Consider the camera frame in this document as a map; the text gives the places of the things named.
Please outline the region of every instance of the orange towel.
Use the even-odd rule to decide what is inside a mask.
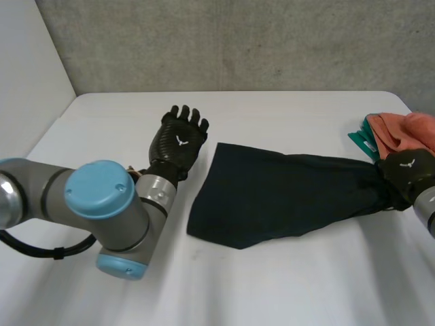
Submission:
[[[410,113],[404,127],[424,145],[435,151],[435,117],[424,113]]]
[[[407,121],[408,115],[400,115],[393,113],[380,113],[378,115],[369,115],[367,117],[368,123],[375,135],[376,144],[378,145],[379,155],[382,160],[386,159],[388,154],[397,151],[404,151],[405,149],[427,149],[435,155],[435,146],[426,146],[421,140],[425,139],[427,144],[435,145],[435,141],[430,138],[429,130],[435,134],[435,119],[428,119],[430,116],[415,117],[411,113],[409,122]]]

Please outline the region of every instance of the white table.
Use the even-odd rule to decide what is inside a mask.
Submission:
[[[386,92],[87,94],[29,155],[71,168],[93,160],[147,167],[173,104],[200,109],[209,138],[179,187],[143,280],[99,272],[99,244],[63,261],[0,244],[0,325],[435,325],[435,240],[412,210],[335,223],[238,251],[186,234],[217,142],[368,161],[347,137],[368,113],[409,110]],[[47,248],[86,233],[30,221],[12,234]]]

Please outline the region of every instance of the robot finger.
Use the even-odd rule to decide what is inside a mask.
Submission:
[[[189,118],[190,109],[187,105],[183,105],[183,109],[181,110],[181,114],[179,118],[181,120],[187,120]]]
[[[190,124],[197,127],[200,118],[201,116],[199,115],[199,111],[197,109],[193,109],[192,117],[190,118]]]

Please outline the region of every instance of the robotic hand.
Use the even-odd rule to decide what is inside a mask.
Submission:
[[[171,178],[183,181],[187,179],[199,149],[207,140],[209,122],[203,119],[199,124],[201,117],[197,109],[192,110],[192,117],[188,121],[190,109],[187,105],[183,105],[179,117],[178,110],[178,106],[174,105],[162,118],[162,126],[150,147],[150,164],[152,170],[162,168]]]
[[[0,160],[0,240],[32,257],[62,259],[80,253],[98,240],[103,248],[97,267],[113,276],[140,279],[187,178],[209,123],[198,110],[174,106],[150,147],[150,168],[126,171],[112,161],[96,161],[77,170],[23,158]],[[32,218],[87,230],[83,242],[55,250],[29,246],[4,229]]]
[[[420,221],[435,238],[435,157],[425,149],[392,153],[379,162],[384,179],[413,205]]]

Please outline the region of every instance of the dark green cloth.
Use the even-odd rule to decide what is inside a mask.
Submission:
[[[219,143],[187,233],[243,249],[398,203],[373,164]]]

